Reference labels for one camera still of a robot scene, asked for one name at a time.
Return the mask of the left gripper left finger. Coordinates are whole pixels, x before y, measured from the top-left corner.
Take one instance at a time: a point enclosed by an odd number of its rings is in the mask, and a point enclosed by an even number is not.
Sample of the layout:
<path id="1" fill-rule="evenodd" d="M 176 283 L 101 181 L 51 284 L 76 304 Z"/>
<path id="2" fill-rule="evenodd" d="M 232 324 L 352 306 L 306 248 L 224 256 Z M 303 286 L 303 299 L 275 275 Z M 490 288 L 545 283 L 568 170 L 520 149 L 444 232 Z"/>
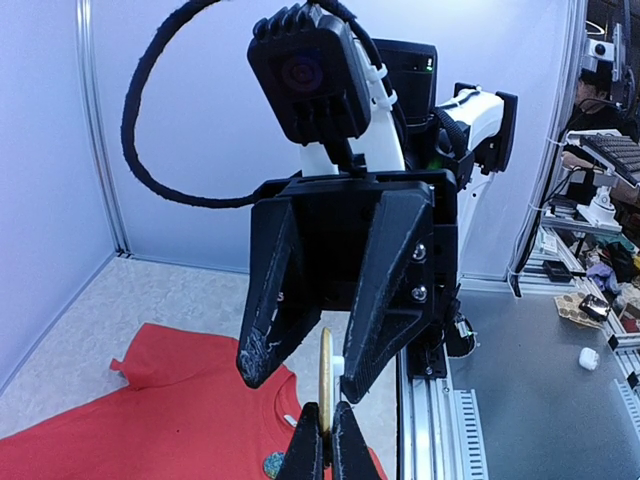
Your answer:
<path id="1" fill-rule="evenodd" d="M 323 475 L 324 441 L 319 406 L 315 402 L 308 402 L 302 409 L 276 479 L 322 480 Z"/>

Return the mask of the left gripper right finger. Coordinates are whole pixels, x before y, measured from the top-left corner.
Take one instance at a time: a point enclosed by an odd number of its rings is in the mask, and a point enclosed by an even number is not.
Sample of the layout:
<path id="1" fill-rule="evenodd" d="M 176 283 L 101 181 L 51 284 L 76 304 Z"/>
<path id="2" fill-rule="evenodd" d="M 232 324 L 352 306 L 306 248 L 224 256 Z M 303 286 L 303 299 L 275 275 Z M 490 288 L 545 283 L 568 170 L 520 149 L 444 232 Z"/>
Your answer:
<path id="1" fill-rule="evenodd" d="M 383 478 L 364 440 L 350 404 L 340 401 L 331 429 L 333 480 L 380 480 Z"/>

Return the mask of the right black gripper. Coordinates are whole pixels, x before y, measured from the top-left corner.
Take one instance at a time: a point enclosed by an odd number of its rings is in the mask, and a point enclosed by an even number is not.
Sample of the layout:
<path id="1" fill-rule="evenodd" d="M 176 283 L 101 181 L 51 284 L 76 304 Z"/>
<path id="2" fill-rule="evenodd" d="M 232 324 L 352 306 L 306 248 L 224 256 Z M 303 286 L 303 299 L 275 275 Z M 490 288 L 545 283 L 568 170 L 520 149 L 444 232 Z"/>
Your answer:
<path id="1" fill-rule="evenodd" d="M 341 389 L 360 402 L 456 295 L 457 186 L 447 170 L 294 176 L 258 188 L 236 366 L 257 389 L 318 323 L 349 311 Z"/>

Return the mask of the red t-shirt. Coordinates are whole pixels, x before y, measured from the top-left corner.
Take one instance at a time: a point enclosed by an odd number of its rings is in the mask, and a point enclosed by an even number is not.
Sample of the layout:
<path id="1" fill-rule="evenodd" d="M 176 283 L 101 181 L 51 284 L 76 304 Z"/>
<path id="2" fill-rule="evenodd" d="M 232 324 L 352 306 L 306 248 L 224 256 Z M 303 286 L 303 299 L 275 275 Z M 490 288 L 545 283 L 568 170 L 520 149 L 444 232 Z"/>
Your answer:
<path id="1" fill-rule="evenodd" d="M 268 479 L 299 419 L 297 379 L 259 389 L 236 369 L 236 339 L 144 324 L 111 370 L 127 386 L 1 442 L 4 479 Z"/>

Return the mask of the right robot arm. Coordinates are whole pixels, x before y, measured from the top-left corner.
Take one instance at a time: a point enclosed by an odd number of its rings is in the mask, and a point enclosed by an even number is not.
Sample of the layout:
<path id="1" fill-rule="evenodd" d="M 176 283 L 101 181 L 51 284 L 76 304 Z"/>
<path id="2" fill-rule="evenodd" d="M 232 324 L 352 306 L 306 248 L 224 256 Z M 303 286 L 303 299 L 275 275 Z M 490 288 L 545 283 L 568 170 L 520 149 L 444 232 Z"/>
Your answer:
<path id="1" fill-rule="evenodd" d="M 407 350 L 426 376 L 439 362 L 458 313 L 458 193 L 474 164 L 503 170 L 517 99 L 473 152 L 470 127 L 435 108 L 417 132 L 417 164 L 375 171 L 347 141 L 363 132 L 364 75 L 356 48 L 340 41 L 253 40 L 248 60 L 285 132 L 301 145 L 320 127 L 334 174 L 263 184 L 251 210 L 250 282 L 236 365 L 260 387 L 325 311 L 349 315 L 341 387 L 360 401 L 390 359 Z"/>

